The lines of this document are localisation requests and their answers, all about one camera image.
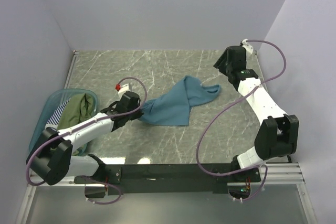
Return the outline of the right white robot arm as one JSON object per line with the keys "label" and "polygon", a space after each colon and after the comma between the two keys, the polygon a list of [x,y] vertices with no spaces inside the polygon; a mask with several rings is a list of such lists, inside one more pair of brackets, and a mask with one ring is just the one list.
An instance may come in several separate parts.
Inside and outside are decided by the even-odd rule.
{"label": "right white robot arm", "polygon": [[299,120],[281,109],[263,87],[258,74],[247,68],[247,57],[252,54],[252,46],[229,46],[214,64],[246,98],[260,123],[254,146],[233,158],[230,175],[238,182],[249,175],[248,168],[297,150]]}

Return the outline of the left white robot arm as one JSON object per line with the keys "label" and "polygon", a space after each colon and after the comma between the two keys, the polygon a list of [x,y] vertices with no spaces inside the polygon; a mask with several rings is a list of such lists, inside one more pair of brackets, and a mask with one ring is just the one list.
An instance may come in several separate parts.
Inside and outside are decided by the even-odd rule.
{"label": "left white robot arm", "polygon": [[41,182],[32,182],[26,174],[27,182],[32,186],[55,185],[66,176],[86,176],[93,183],[101,182],[105,163],[94,155],[73,156],[73,152],[123,127],[128,121],[140,118],[140,101],[138,94],[126,91],[119,101],[80,124],[60,131],[44,130],[27,160],[27,171],[37,174]]}

